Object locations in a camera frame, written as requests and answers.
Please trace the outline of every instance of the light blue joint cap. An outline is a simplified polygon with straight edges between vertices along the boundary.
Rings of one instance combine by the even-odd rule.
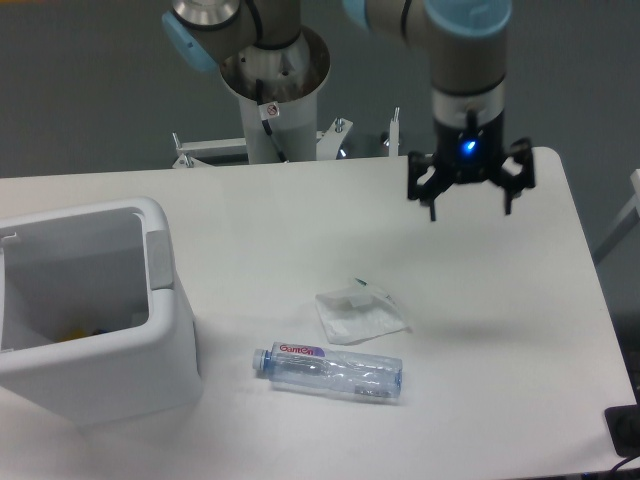
[[[511,0],[424,0],[431,20],[461,37],[488,37],[511,17]]]
[[[180,56],[191,68],[201,73],[213,72],[218,64],[196,41],[172,12],[162,15],[162,26]]]
[[[349,18],[365,30],[369,30],[367,22],[367,0],[342,0],[342,8]]]

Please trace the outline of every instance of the bottle cap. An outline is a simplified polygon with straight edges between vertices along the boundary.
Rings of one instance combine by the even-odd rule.
[[[264,370],[264,359],[267,356],[267,351],[262,350],[261,348],[256,349],[253,352],[253,369],[254,370]]]

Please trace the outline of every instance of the black cable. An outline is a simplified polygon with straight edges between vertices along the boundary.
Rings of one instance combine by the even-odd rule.
[[[246,0],[247,7],[249,7],[249,12],[251,12],[251,17],[253,18],[253,23],[256,26],[256,37],[258,38],[258,42],[262,40],[263,35],[263,26],[262,26],[262,18],[260,17],[260,12],[258,11],[258,7],[253,3],[253,0]]]
[[[411,8],[411,0],[405,0],[404,7],[402,7],[402,16],[400,17],[400,30],[402,31],[402,38],[407,41],[407,17],[409,16],[409,9]]]
[[[263,98],[263,91],[264,91],[264,82],[260,79],[256,80],[256,102],[258,106],[264,105],[265,103]],[[269,137],[269,140],[271,140],[271,144],[273,145],[273,148],[276,151],[276,155],[278,155],[278,158],[280,159],[280,161],[282,163],[289,163],[289,159],[284,154],[284,151],[282,150],[282,146],[280,145],[280,142],[278,142],[278,139],[273,134],[273,129],[271,128],[271,125],[269,124],[268,119],[262,120],[262,127],[264,128],[264,133],[266,133],[267,136]]]
[[[638,455],[634,455],[632,457],[627,457],[624,460],[622,460],[620,463],[618,463],[615,467],[613,467],[609,471],[609,474],[607,475],[607,480],[615,480],[616,472],[620,469],[620,467],[625,466],[629,462],[633,462],[636,458],[640,458],[640,453]]]

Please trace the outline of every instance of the plastic water bottle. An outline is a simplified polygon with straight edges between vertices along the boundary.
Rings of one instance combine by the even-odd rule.
[[[396,398],[402,387],[402,360],[307,345],[276,342],[271,351],[258,349],[253,368],[272,382],[373,397]]]

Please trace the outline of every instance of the blue led light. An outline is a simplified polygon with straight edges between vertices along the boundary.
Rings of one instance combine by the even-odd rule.
[[[462,149],[468,153],[469,155],[471,155],[473,153],[473,151],[476,149],[476,141],[475,140],[469,140],[468,142],[464,142],[462,144]]]

